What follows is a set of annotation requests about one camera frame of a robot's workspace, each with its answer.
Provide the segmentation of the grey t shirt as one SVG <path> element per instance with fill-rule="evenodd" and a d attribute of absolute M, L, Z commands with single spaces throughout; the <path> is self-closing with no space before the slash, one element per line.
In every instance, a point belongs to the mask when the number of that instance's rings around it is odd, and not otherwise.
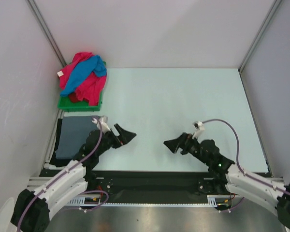
<path fill-rule="evenodd" d="M 92 116 L 68 116 L 62 119 L 58 148 L 55 151 L 58 160 L 71 159 L 89 133 L 96 130 Z"/>

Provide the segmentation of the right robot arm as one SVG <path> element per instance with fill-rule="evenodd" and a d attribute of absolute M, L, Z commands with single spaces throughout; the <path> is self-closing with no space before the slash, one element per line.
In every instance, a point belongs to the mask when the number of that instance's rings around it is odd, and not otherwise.
<path fill-rule="evenodd" d="M 213 182 L 217 193 L 228 191 L 240 195 L 273 213 L 290 229 L 290 183 L 286 185 L 240 169 L 238 163 L 220 153 L 214 140 L 199 142 L 192 134 L 183 133 L 176 139 L 164 141 L 164 145 L 172 153 L 191 154 L 205 164 L 218 178 Z"/>

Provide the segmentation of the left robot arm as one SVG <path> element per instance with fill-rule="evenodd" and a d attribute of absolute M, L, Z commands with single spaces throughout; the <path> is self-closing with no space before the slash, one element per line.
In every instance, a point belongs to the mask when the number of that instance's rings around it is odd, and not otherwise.
<path fill-rule="evenodd" d="M 17 197 L 11 223 L 18 232 L 43 232 L 53 216 L 79 194 L 92 193 L 97 181 L 92 169 L 99 157 L 109 149 L 128 144 L 136 133 L 114 125 L 114 132 L 106 123 L 89 133 L 86 142 L 69 163 L 49 181 L 35 190 L 25 189 Z"/>

